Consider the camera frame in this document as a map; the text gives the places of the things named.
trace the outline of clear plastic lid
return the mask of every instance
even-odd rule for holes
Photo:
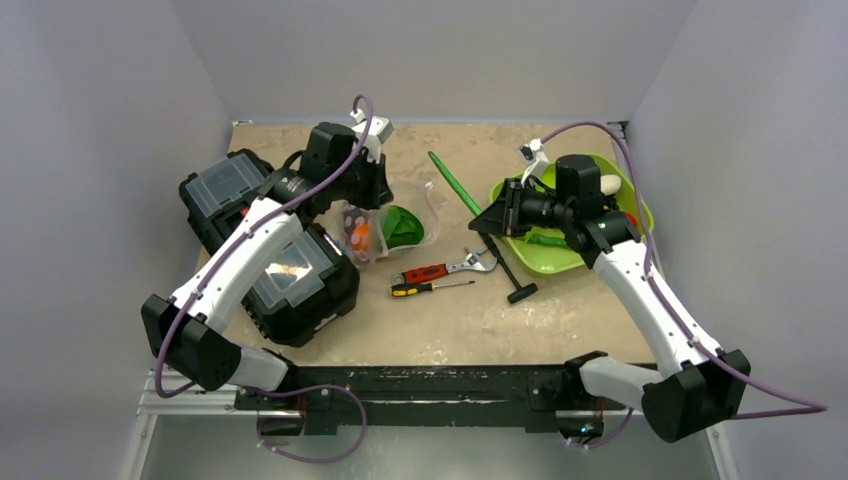
[[[224,204],[238,200],[264,181],[256,165],[241,153],[201,172],[186,185],[186,191],[208,218]]]
[[[309,232],[303,232],[277,254],[253,288],[268,308],[284,299],[296,307],[324,288],[320,275],[332,266]]]

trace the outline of green stick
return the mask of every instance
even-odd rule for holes
[[[430,155],[430,160],[432,160],[433,163],[436,165],[436,168],[439,169],[439,173],[441,173],[442,176],[445,177],[445,180],[448,182],[448,185],[450,185],[453,191],[456,192],[459,199],[462,200],[462,203],[464,203],[465,206],[468,207],[469,210],[471,210],[471,213],[474,214],[475,217],[483,213],[483,210],[480,209],[480,206],[477,205],[477,202],[474,201],[474,198],[471,197],[468,191],[466,191],[462,184],[459,183],[459,180],[457,180],[456,177],[454,177],[453,174],[450,173],[448,167],[446,167],[445,164],[442,163],[439,157],[437,157],[436,154],[433,152],[427,152],[427,155]]]

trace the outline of orange object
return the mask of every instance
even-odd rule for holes
[[[350,246],[357,252],[368,253],[370,233],[371,227],[367,223],[354,228],[353,234],[350,236]]]

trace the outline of red wrench handle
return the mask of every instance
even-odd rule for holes
[[[423,283],[442,278],[448,274],[447,266],[442,263],[439,265],[430,265],[429,267],[421,267],[413,270],[407,270],[403,275],[405,283]]]

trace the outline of white wall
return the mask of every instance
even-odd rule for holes
[[[167,0],[3,2],[0,477],[115,477],[139,309],[196,258],[177,183],[229,130]]]
[[[695,0],[172,0],[233,118],[631,116]]]
[[[669,282],[754,376],[832,407],[731,422],[743,478],[848,471],[846,22],[844,0],[700,0],[629,130]]]

